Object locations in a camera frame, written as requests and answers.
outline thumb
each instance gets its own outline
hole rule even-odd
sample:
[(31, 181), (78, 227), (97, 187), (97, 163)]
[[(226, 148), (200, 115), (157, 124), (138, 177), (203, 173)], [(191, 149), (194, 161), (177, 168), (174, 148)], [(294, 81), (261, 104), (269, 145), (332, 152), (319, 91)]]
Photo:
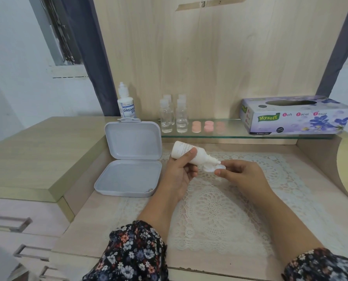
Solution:
[(197, 149), (193, 147), (190, 151), (185, 153), (183, 156), (181, 156), (178, 160), (175, 161), (175, 164), (177, 167), (184, 167), (187, 165), (190, 160), (196, 157)]
[(225, 169), (217, 169), (214, 171), (214, 174), (219, 177), (226, 178), (228, 181), (234, 182), (234, 183), (236, 183), (236, 180), (238, 176), (240, 175), (240, 173), (234, 173)]

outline white plastic storage box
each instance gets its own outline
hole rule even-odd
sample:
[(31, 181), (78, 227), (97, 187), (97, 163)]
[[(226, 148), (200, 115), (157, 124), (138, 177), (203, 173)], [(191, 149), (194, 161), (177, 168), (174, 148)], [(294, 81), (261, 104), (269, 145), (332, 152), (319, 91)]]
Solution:
[(95, 182), (101, 194), (128, 197), (151, 196), (157, 187), (162, 164), (160, 127), (138, 118), (121, 118), (105, 125), (111, 162)]

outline hand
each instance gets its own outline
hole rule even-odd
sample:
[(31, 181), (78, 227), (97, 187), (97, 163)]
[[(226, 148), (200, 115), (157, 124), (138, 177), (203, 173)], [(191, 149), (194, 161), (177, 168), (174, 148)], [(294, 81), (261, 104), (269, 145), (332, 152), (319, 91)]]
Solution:
[(270, 198), (276, 197), (257, 163), (226, 160), (221, 164), (226, 166), (226, 170), (217, 169), (214, 174), (235, 184), (240, 192), (257, 207), (264, 205)]
[(189, 161), (195, 158), (196, 154), (196, 148), (192, 148), (178, 160), (170, 156), (165, 174), (158, 186), (158, 191), (169, 192), (174, 197), (175, 202), (178, 203), (186, 194), (190, 181), (198, 175), (198, 167), (189, 164)]

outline white lens case lid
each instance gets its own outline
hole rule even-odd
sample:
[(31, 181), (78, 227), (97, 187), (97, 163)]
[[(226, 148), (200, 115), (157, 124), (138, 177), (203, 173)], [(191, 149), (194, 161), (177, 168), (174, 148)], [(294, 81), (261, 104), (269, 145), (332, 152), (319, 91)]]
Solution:
[(224, 165), (212, 165), (212, 164), (204, 164), (203, 170), (205, 172), (214, 172), (216, 169), (226, 169)]

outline open box lid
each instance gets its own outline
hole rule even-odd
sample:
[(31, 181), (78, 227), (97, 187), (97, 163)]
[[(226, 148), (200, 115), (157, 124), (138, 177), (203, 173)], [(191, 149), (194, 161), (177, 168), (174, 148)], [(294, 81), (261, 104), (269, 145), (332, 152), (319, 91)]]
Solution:
[(120, 160), (158, 160), (162, 156), (161, 130), (157, 123), (120, 118), (105, 125), (111, 155)]

